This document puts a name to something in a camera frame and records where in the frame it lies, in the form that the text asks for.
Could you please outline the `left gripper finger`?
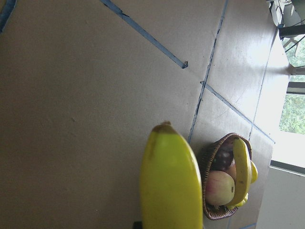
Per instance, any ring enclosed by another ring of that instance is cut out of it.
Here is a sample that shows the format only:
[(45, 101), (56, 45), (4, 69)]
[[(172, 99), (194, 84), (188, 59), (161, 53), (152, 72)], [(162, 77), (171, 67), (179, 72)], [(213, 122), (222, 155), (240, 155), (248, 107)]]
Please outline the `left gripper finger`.
[(132, 229), (143, 229), (141, 221), (135, 221), (133, 223)]

